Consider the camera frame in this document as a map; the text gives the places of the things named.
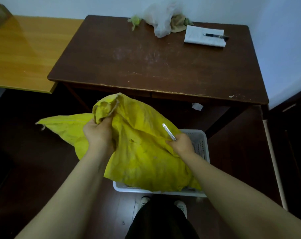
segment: human hand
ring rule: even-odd
[[[179,133],[175,135],[175,138],[177,141],[166,141],[166,143],[170,145],[179,156],[183,157],[185,154],[195,152],[189,136],[184,133]]]
[[[106,148],[110,154],[114,152],[112,143],[112,120],[113,117],[106,117],[100,124],[96,124],[92,118],[85,124],[83,132],[89,141],[89,149]]]

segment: laundry basket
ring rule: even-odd
[[[195,153],[200,157],[210,163],[208,144],[206,134],[202,130],[192,130],[192,129],[180,129],[181,132],[187,134],[192,141]],[[162,191],[149,191],[143,190],[136,187],[128,187],[123,183],[113,181],[113,187],[119,192],[133,192],[133,193],[148,193],[148,194],[168,194],[168,195],[183,195],[183,196],[196,196],[196,197],[206,197],[203,191],[193,189],[190,187],[185,187],[181,191],[173,192],[162,192]]]

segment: human arm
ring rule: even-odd
[[[301,238],[301,220],[195,154],[186,134],[168,142],[193,172],[221,217],[240,238]]]
[[[44,206],[17,235],[17,239],[81,238],[85,231],[106,165],[113,153],[112,118],[83,128],[89,149]]]

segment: dark brown desk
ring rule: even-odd
[[[127,18],[89,15],[48,79],[63,82],[89,111],[73,88],[230,106],[206,131],[211,137],[249,105],[269,101],[249,28],[195,25],[224,29],[226,47],[184,43],[185,32],[159,39],[144,22],[132,32]]]

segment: left hand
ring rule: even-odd
[[[112,143],[112,120],[113,116],[106,117],[100,124],[96,124],[92,118],[85,124],[83,132],[89,141],[89,149],[106,148],[110,154],[114,152]]]

